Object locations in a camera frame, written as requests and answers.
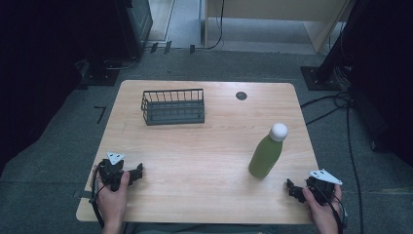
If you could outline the person's right hand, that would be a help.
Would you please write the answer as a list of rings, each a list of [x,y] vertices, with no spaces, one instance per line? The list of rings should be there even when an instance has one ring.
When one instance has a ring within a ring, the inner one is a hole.
[[[309,190],[308,187],[304,187],[302,189],[302,193],[306,198],[307,204],[311,212],[311,218],[317,228],[317,231],[319,231],[318,230],[319,227],[323,227],[323,226],[337,226],[338,227],[333,211],[336,211],[337,214],[341,213],[339,201],[342,199],[342,190],[339,185],[335,185],[334,187],[334,196],[331,202],[331,206],[329,206],[328,204],[320,205],[316,201],[313,193]]]

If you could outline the dark grey wire basket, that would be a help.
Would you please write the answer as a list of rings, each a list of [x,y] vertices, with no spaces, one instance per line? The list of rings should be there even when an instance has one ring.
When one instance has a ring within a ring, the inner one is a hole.
[[[206,115],[204,90],[144,91],[140,108],[148,126],[200,124]]]

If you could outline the black metal stand with base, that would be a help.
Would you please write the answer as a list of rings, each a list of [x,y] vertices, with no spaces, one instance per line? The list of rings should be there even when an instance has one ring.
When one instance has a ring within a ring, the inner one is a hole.
[[[301,66],[309,91],[340,91],[334,75],[337,66],[353,61],[359,47],[366,42],[369,17],[375,0],[356,0],[344,29],[321,66]]]

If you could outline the green bottle with white cap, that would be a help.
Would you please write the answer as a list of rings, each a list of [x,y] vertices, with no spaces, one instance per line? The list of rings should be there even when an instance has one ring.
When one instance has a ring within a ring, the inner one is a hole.
[[[261,139],[248,165],[248,170],[254,177],[264,178],[271,171],[281,156],[283,141],[287,135],[287,126],[277,123]]]

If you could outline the person's left hand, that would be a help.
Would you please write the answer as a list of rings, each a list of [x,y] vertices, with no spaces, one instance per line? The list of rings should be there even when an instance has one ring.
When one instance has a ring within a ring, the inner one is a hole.
[[[123,225],[127,209],[129,180],[130,173],[124,172],[119,189],[112,191],[102,183],[100,175],[96,176],[95,182],[99,190],[96,202],[104,225]]]

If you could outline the dark cabinet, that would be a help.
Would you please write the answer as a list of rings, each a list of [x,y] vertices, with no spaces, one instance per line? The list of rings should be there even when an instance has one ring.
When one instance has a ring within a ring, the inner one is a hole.
[[[128,59],[140,59],[153,25],[149,0],[114,0]]]

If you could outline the dark stand base plate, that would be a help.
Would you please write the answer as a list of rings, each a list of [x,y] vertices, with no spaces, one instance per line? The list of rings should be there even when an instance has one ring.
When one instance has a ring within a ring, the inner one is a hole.
[[[78,62],[81,86],[114,86],[119,75],[116,69],[94,68],[86,59]]]

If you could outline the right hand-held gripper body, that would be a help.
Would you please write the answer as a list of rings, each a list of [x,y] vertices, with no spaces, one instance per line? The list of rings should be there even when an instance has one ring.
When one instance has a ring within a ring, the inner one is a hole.
[[[320,205],[330,201],[334,193],[335,185],[342,185],[341,179],[332,175],[325,169],[308,172],[307,187],[312,191]]]

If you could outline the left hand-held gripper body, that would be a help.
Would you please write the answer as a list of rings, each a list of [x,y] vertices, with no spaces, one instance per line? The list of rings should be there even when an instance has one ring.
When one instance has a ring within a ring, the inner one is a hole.
[[[98,172],[103,184],[109,186],[112,191],[117,191],[123,176],[125,156],[110,151],[106,155],[107,158],[98,164]]]

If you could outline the light wooden desk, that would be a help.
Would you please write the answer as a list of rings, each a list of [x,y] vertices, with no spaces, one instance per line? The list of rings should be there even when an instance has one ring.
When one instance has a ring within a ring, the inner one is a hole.
[[[204,47],[208,46],[208,19],[296,20],[319,53],[353,0],[200,0],[204,7]]]

